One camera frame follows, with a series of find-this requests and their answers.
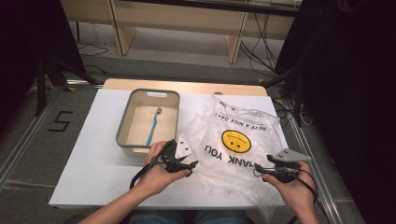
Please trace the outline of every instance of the white table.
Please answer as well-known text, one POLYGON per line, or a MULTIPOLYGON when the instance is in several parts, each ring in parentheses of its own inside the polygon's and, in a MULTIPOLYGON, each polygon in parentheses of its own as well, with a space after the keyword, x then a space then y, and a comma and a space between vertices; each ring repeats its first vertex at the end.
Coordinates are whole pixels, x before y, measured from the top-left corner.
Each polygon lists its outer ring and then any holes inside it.
MULTIPOLYGON (((101 206, 128 190, 132 177, 142 167, 141 158, 126 157, 116 143, 117 130, 130 92, 122 90, 98 91, 49 205, 60 208, 101 206)), ((184 125, 195 114, 194 111, 199 109, 209 98, 210 94, 180 92, 178 133, 184 130, 184 125)), ((219 98, 224 102, 233 102, 234 105, 260 109, 272 115, 276 114, 271 99, 266 96, 220 95, 219 98)), ((278 133, 281 136, 282 146, 287 147, 280 126, 278 133)), ((273 205, 281 204, 283 204, 281 200, 278 200, 273 205)), ((230 192, 219 188, 204 186, 199 178, 191 175, 173 183, 161 194, 141 203, 139 207, 238 209, 252 207, 252 204, 236 192, 230 194, 230 192)))

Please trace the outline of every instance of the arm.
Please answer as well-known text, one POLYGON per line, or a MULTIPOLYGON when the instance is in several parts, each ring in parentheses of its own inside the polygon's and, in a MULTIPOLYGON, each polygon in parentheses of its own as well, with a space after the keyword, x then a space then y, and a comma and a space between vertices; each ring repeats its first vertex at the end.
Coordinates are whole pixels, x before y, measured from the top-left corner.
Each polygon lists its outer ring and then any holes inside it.
MULTIPOLYGON (((145 165, 158 154, 166 142, 155 143, 145 158, 145 165)), ((191 171, 183 170, 168 173, 161 165, 154 165, 144 178, 119 198, 102 207, 80 223, 120 223, 133 209, 152 195, 161 193, 169 184, 189 175, 191 171)))
MULTIPOLYGON (((310 172, 310 168, 305 162, 300 161, 299 165, 301 170, 310 172)), ((310 187, 315 187, 314 181, 307 173, 300 172, 299 177, 310 187)), ((294 212, 301 223, 318 223, 313 204, 314 195, 303 184, 298 180, 284 184, 272 175, 263 175, 262 178, 279 191, 286 206, 294 212)))

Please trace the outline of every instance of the person's left hand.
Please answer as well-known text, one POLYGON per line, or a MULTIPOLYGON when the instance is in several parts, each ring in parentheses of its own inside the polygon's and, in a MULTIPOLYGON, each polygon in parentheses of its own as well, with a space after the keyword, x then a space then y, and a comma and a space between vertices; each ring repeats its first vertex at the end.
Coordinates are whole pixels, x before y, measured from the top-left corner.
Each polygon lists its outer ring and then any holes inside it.
MULTIPOLYGON (((151 159, 155 157, 163 146, 166 144, 166 141, 154 143, 147 157, 145 158, 145 164, 147 165, 151 163, 151 159)), ((159 194, 162 192, 168 185, 173 183, 176 180, 183 178, 186 175, 191 173, 190 170, 182 170, 176 173, 168 173, 161 165, 156 164, 148 171, 148 173, 137 182, 136 187, 141 187, 144 190, 147 190, 150 195, 159 194)))

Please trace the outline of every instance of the handheld controller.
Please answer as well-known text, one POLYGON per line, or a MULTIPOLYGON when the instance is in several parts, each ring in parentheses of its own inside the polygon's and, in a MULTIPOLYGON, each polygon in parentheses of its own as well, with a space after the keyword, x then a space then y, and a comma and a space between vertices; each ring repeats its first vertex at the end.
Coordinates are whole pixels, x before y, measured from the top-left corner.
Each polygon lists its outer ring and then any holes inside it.
POLYGON ((297 161, 311 161, 312 159, 304 154, 285 148, 275 156, 267 155, 267 160, 275 165, 274 168, 262 168, 259 164, 254 164, 255 171, 262 175, 272 175, 282 183, 289 183, 300 173, 297 161))
POLYGON ((181 163, 190 153, 185 153, 184 156, 179 157, 177 155, 177 142, 175 139, 168 141, 165 146, 161 149, 157 156, 151 159, 151 163, 145 165, 132 179, 129 189, 134 187, 134 183, 139 179, 143 178, 146 173, 149 172, 152 166, 155 164, 162 164, 164 169, 169 173, 175 173, 181 170, 190 170, 195 168, 198 161, 194 161, 190 164, 181 163))

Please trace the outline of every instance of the gray carpet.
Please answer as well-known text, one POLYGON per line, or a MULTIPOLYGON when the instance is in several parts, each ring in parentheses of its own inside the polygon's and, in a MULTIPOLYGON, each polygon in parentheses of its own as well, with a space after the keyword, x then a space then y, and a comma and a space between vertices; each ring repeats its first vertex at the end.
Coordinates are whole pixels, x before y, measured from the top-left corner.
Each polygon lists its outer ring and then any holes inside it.
MULTIPOLYGON (((257 85, 259 78, 269 77, 258 74, 250 69, 219 68, 179 63, 158 63, 144 61, 126 61, 120 59, 106 59, 100 57, 83 57, 85 64, 94 64, 107 71, 101 74, 95 68, 87 68, 88 72, 98 80, 109 77, 159 79, 178 81, 197 81, 214 83, 232 83, 257 85)), ((269 95, 278 97, 279 87, 268 90, 269 95)), ((48 206, 53 189, 63 171, 68 157, 78 138, 96 89, 77 88, 75 91, 62 91, 52 105, 47 118, 42 123, 34 140, 25 152, 10 179, 25 183, 45 185, 44 187, 5 187, 0 191, 0 223, 64 223, 75 214, 88 215, 95 209, 60 210, 48 206), (54 123, 62 112, 61 118, 70 121, 64 132, 60 130, 64 124, 54 123)), ((18 143, 19 138, 27 128, 35 113, 35 92, 30 91, 21 104, 21 108, 8 124, 8 131, 0 136, 0 161, 18 143)), ((281 120, 284 134, 290 148, 299 149, 298 141, 288 119, 281 120)), ((315 125, 303 127, 305 136, 311 148, 320 171, 325 177, 328 187, 335 199, 341 217, 345 223, 364 223, 359 211, 351 200, 336 166, 329 162, 325 144, 321 141, 315 125)), ((320 223, 326 223, 325 217, 317 207, 320 223)), ((248 215, 255 223, 262 223, 257 212, 249 210, 248 215)), ((287 223, 293 214, 286 208, 276 209, 276 215, 271 223, 287 223)))

